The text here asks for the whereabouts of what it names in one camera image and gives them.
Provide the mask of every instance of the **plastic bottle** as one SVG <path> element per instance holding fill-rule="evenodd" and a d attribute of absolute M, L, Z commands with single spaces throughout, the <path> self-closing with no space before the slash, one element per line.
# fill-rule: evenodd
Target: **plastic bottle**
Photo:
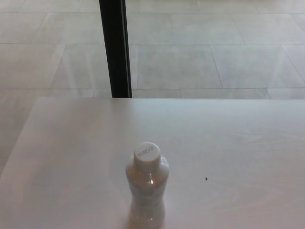
<path fill-rule="evenodd" d="M 126 166 L 126 176 L 132 193 L 130 220 L 137 228 L 156 229 L 162 225 L 168 175 L 168 163 L 156 144 L 144 142 L 136 147 Z"/>

